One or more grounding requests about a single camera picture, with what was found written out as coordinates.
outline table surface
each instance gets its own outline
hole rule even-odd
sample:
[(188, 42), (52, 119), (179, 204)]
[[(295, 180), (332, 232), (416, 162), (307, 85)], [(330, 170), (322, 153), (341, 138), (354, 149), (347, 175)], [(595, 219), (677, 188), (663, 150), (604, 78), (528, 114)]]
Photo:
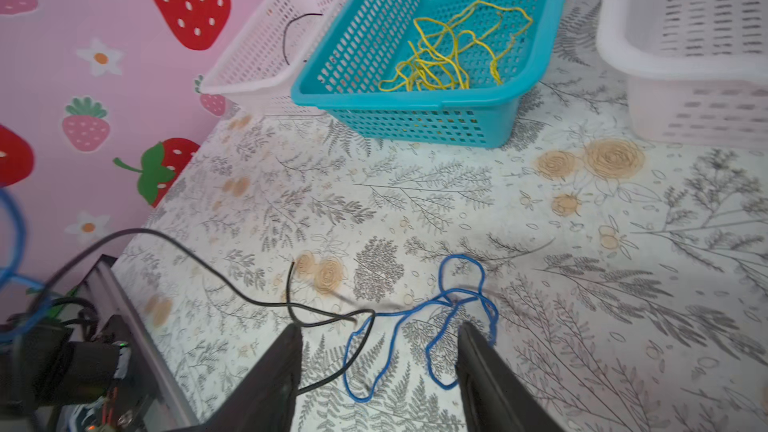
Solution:
[[(335, 312), (436, 294), (466, 253), (488, 271), (496, 350), (566, 430), (768, 430), (768, 167), (762, 152), (647, 142), (594, 48), (600, 0), (568, 0), (546, 76), (494, 150), (363, 139), (326, 116), (222, 120), (148, 226), (248, 295)], [(288, 323), (170, 245), (137, 237), (114, 270), (197, 415), (210, 416)], [(476, 286), (455, 262), (448, 285)], [(459, 313), (483, 330), (482, 310)], [(426, 374), (447, 314), (402, 326), (368, 404), (341, 380), (299, 398), (294, 430), (465, 430)], [(300, 314), (309, 320), (307, 314)], [(367, 393), (393, 319), (350, 383)], [(338, 369), (352, 327), (304, 331), (304, 384)], [(454, 324), (432, 352), (454, 379)]]

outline white basket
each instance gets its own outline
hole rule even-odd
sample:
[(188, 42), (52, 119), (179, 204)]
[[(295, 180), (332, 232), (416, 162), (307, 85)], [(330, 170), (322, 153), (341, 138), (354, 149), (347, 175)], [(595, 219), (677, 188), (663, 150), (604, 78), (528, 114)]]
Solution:
[[(200, 86), (267, 116), (318, 116), (325, 111), (293, 103), (290, 88), (306, 59), (346, 0), (264, 0)], [(286, 25), (303, 14), (308, 16)], [(290, 65), (283, 56), (285, 50)]]
[(768, 0), (604, 0), (598, 49), (640, 136), (768, 148)]

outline basket rim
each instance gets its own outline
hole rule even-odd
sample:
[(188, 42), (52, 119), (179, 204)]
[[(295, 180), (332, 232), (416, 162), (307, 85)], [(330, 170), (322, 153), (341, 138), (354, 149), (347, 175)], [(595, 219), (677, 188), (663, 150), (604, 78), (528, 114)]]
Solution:
[[(328, 7), (328, 11), (336, 10), (340, 7), (340, 1), (341, 0), (333, 0), (331, 5)], [(238, 82), (234, 84), (224, 84), (224, 85), (208, 85), (210, 81), (213, 80), (213, 78), (217, 77), (221, 71), (226, 67), (226, 65), (230, 62), (232, 56), (238, 51), (238, 49), (242, 45), (242, 41), (245, 39), (245, 37), (250, 34), (254, 24), (259, 21), (259, 19), (264, 15), (266, 10), (270, 8), (274, 0), (262, 0), (261, 4), (258, 5), (258, 7), (255, 9), (255, 11), (252, 13), (252, 15), (248, 18), (248, 20), (243, 25), (243, 28), (240, 30), (240, 32), (237, 33), (234, 39), (229, 43), (229, 45), (226, 46), (226, 49), (221, 54), (219, 59), (216, 61), (216, 64), (211, 68), (211, 70), (205, 74), (203, 83), (200, 84), (200, 91), (202, 93), (211, 94), (211, 95), (223, 95), (227, 93), (241, 93), (241, 92), (265, 92), (269, 89), (273, 89), (274, 87), (278, 86), (288, 86), (290, 88), (291, 84), (286, 84), (284, 82), (292, 80), (298, 72), (301, 70), (301, 68), (304, 67), (304, 62), (301, 62), (300, 60), (297, 62), (293, 62), (289, 65), (287, 65), (284, 69), (282, 69), (280, 72), (275, 74), (272, 77), (267, 77), (265, 79), (258, 79), (258, 80), (248, 80), (245, 82)], [(318, 17), (316, 20), (316, 24), (310, 30), (306, 36), (310, 38), (310, 40), (304, 40), (301, 47), (299, 48), (299, 52), (296, 54), (297, 57), (303, 57), (306, 56), (312, 47), (312, 39), (311, 37), (316, 36), (320, 33), (324, 25), (328, 24), (332, 19), (334, 18), (334, 14), (326, 14), (324, 17)]]
[(664, 57), (640, 50), (626, 34), (630, 0), (603, 0), (598, 52), (609, 65), (631, 76), (654, 80), (744, 80), (768, 85), (768, 56)]
[(506, 83), (483, 89), (434, 90), (419, 92), (353, 92), (353, 93), (304, 93), (302, 84), (308, 80), (312, 64), (319, 60), (318, 53), (331, 36), (346, 26), (341, 18), (350, 12), (354, 0), (348, 0), (336, 16), (326, 36), (315, 49), (312, 57), (293, 84), (293, 101), (302, 106), (315, 106), (325, 110), (434, 110), (452, 107), (497, 106), (525, 94), (539, 81), (549, 66), (552, 48), (558, 32), (558, 24), (565, 0), (546, 0), (536, 34), (533, 36), (530, 57), (546, 55), (546, 60), (528, 60), (523, 70)]

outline strawberry wallpaper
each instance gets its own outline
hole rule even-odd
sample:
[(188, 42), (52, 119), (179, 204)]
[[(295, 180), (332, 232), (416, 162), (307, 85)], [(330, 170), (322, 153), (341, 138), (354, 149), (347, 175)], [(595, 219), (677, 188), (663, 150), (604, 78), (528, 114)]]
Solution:
[(28, 221), (25, 274), (146, 221), (225, 114), (200, 74), (260, 1), (0, 0), (0, 182)]

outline blue cable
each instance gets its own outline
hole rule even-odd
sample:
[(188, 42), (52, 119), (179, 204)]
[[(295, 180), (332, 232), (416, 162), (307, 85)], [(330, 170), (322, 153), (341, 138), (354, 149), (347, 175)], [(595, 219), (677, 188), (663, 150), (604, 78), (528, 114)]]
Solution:
[[(478, 291), (470, 291), (464, 288), (450, 288), (446, 290), (443, 287), (442, 284), (442, 275), (443, 270), (445, 269), (446, 263), (454, 258), (460, 258), (466, 261), (469, 261), (475, 265), (478, 266), (480, 269), (480, 283), (478, 284)], [(442, 328), (438, 332), (438, 334), (435, 336), (435, 338), (427, 344), (424, 354), (427, 359), (427, 371), (429, 373), (429, 377), (435, 381), (435, 383), (444, 390), (450, 390), (456, 387), (456, 383), (458, 380), (454, 380), (448, 385), (445, 385), (443, 382), (441, 382), (437, 377), (435, 376), (434, 370), (432, 370), (432, 348), (435, 347), (437, 342), (439, 342), (443, 337), (446, 335), (446, 332), (448, 331), (448, 326), (451, 323), (451, 320), (456, 316), (456, 313), (458, 313), (458, 310), (465, 304), (468, 304), (470, 302), (476, 302), (480, 301), (482, 303), (483, 310), (485, 310), (486, 315), (488, 316), (488, 322), (489, 322), (489, 329), (491, 331), (491, 338), (488, 341), (488, 343), (493, 347), (496, 343), (496, 326), (498, 324), (498, 309), (496, 309), (496, 305), (491, 302), (488, 298), (485, 297), (482, 293), (483, 285), (485, 284), (485, 269), (480, 264), (480, 262), (477, 262), (474, 258), (467, 257), (466, 255), (449, 255), (446, 258), (442, 260), (440, 263), (440, 269), (438, 270), (438, 287), (440, 290), (440, 294), (435, 296), (434, 298), (428, 300), (427, 302), (424, 302), (423, 304), (420, 304), (419, 306), (408, 310), (408, 311), (402, 311), (402, 312), (385, 312), (376, 314), (377, 317), (401, 317), (400, 320), (398, 320), (397, 324), (395, 324), (395, 329), (392, 332), (392, 340), (389, 341), (389, 353), (387, 355), (386, 364), (384, 365), (384, 369), (379, 372), (379, 374), (376, 376), (376, 379), (373, 381), (373, 386), (371, 386), (370, 393), (365, 396), (364, 398), (357, 397), (354, 395), (352, 390), (350, 389), (350, 382), (347, 379), (346, 372), (344, 372), (344, 388), (346, 389), (346, 392), (350, 396), (352, 400), (355, 402), (358, 402), (360, 404), (364, 404), (366, 402), (370, 402), (371, 399), (373, 399), (373, 393), (376, 390), (376, 385), (379, 383), (379, 380), (384, 377), (384, 374), (389, 370), (389, 366), (392, 363), (392, 356), (395, 352), (395, 339), (397, 338), (397, 332), (400, 329), (400, 326), (403, 322), (405, 322), (408, 318), (410, 318), (412, 315), (416, 314), (417, 312), (424, 309), (424, 307), (428, 305), (441, 305), (443, 307), (450, 307), (452, 308), (450, 314), (446, 317), (446, 321), (443, 324)], [(466, 294), (470, 295), (468, 298), (464, 298), (457, 302), (451, 302), (450, 299), (448, 299), (449, 294)], [(370, 323), (371, 319), (368, 318), (358, 329), (357, 331), (352, 332), (350, 335), (350, 339), (346, 342), (346, 350), (344, 350), (344, 366), (346, 366), (346, 362), (348, 360), (348, 357), (350, 356), (350, 347), (352, 346), (352, 340), (354, 340), (355, 337), (360, 336), (360, 334), (365, 331), (368, 327), (368, 324)]]
[(0, 202), (2, 202), (5, 210), (8, 212), (8, 216), (11, 218), (11, 223), (13, 224), (16, 235), (11, 263), (0, 272), (0, 290), (2, 290), (8, 281), (11, 280), (11, 277), (16, 275), (19, 265), (22, 264), (24, 248), (27, 245), (27, 228), (24, 226), (22, 213), (19, 211), (10, 194), (5, 191), (4, 187), (0, 187)]
[[(27, 244), (27, 229), (24, 226), (24, 219), (22, 218), (21, 211), (19, 210), (18, 206), (16, 206), (13, 198), (5, 191), (5, 188), (3, 187), (0, 187), (0, 202), (2, 202), (5, 210), (8, 212), (8, 216), (11, 218), (11, 222), (13, 224), (14, 232), (16, 235), (11, 263), (8, 264), (7, 267), (0, 269), (0, 290), (2, 290), (11, 280), (26, 284), (38, 290), (43, 289), (43, 284), (16, 273), (18, 271), (19, 265), (22, 263), (22, 257), (24, 257), (24, 249)], [(51, 299), (49, 296), (46, 296), (44, 302), (41, 304), (41, 307), (36, 312), (34, 312), (30, 318), (27, 318), (26, 321), (11, 331), (0, 333), (0, 342), (12, 341), (19, 335), (26, 334), (32, 330), (37, 322), (40, 322), (43, 317), (45, 317), (50, 308)]]

